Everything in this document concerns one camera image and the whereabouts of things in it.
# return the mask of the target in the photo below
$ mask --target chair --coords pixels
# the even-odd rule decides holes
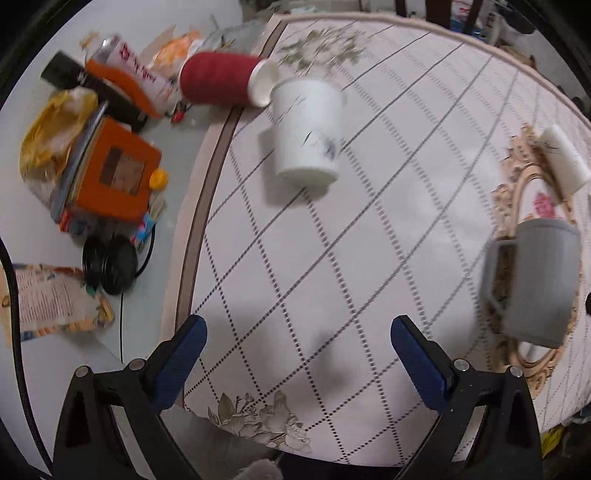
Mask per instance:
[[[470,13],[464,25],[462,33],[470,35],[476,23],[476,17],[482,7],[484,0],[474,0],[470,7]],[[396,14],[401,17],[407,16],[407,8],[405,0],[395,0]],[[445,28],[450,28],[450,20],[452,17],[452,0],[425,0],[425,7],[427,10],[427,21],[436,23]]]

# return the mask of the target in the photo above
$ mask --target grid pattern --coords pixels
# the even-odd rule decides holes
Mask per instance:
[[[365,32],[357,64],[336,68],[347,97],[340,179],[327,193],[273,174],[269,109],[241,119],[207,223],[193,296],[207,346],[186,385],[187,408],[207,416],[220,396],[281,391],[310,441],[307,455],[402,465],[435,416],[420,402],[389,342],[408,314],[449,356],[491,367],[494,338],[478,302],[494,232],[490,194],[499,161],[524,122],[557,121],[591,156],[586,127],[550,92],[488,52],[383,22],[294,22],[278,49],[312,29]],[[575,198],[591,277],[586,193]],[[587,403],[581,315],[535,401],[541,429]],[[457,458],[465,458],[474,416]]]

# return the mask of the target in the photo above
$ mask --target black cable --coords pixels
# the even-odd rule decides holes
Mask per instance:
[[[119,302],[119,355],[123,363],[123,292],[121,292],[121,302]]]
[[[135,278],[138,278],[144,270],[148,266],[148,262],[152,257],[152,252],[154,250],[154,241],[156,240],[156,226],[152,227],[152,232],[150,234],[150,247],[148,248],[148,253],[146,254],[146,258],[144,259],[144,263],[139,268],[139,270],[135,273]],[[121,358],[121,363],[123,363],[123,292],[121,292],[121,303],[119,304],[119,357]]]
[[[21,349],[21,318],[18,307],[18,283],[17,276],[12,266],[12,260],[8,255],[8,250],[0,238],[0,262],[6,275],[6,281],[8,285],[8,295],[10,298],[10,322],[12,329],[12,358],[14,360],[14,372],[17,377],[18,394],[21,397],[22,410],[27,420],[27,425],[31,431],[31,436],[39,454],[43,459],[43,462],[47,466],[47,469],[53,471],[53,463],[51,457],[47,453],[47,449],[39,433],[39,428],[35,422],[35,416],[33,415],[33,408],[31,407],[31,400],[29,399],[29,393],[27,390],[27,382],[25,380],[25,368],[22,364],[22,349]]]
[[[144,270],[148,266],[148,262],[150,261],[150,258],[152,257],[152,250],[154,250],[154,241],[155,240],[156,240],[156,226],[154,225],[152,227],[152,233],[150,234],[150,247],[148,248],[148,253],[146,254],[146,258],[144,259],[144,263],[139,268],[139,270],[135,273],[135,278],[138,278],[142,273],[144,273]]]

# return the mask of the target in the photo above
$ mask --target ornate gold frame pattern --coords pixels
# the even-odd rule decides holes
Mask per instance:
[[[506,179],[492,192],[493,209],[496,216],[496,239],[511,238],[515,236],[515,227],[519,223],[519,210],[521,208],[522,196],[526,186],[534,179],[541,179],[545,184],[556,193],[557,198],[560,192],[557,187],[554,176],[545,159],[544,153],[537,146],[538,138],[533,129],[524,124],[519,136],[511,138],[508,148],[509,156],[502,161],[502,172]],[[573,214],[572,204],[569,200],[562,200],[558,204],[566,214],[566,219],[576,224]],[[529,214],[523,220],[535,218],[535,215]],[[493,294],[502,301],[508,297],[511,286],[511,272],[513,267],[514,251],[511,248],[501,250],[499,262],[496,271]],[[580,268],[579,278],[582,278],[582,266]],[[573,309],[565,340],[570,335],[578,319],[579,292],[573,303]],[[493,369],[496,371],[505,371],[508,365],[518,365],[523,369],[525,378],[530,388],[532,398],[542,390],[546,381],[551,377],[554,367],[561,359],[564,352],[563,343],[558,349],[548,351],[541,359],[529,362],[521,356],[518,350],[518,341],[501,335],[501,318],[491,308],[485,306],[485,317],[492,331],[498,334],[498,341]]]

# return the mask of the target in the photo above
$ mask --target red cup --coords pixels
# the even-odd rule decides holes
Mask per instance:
[[[266,107],[278,81],[273,61],[217,51],[196,53],[179,75],[181,94],[194,105]]]

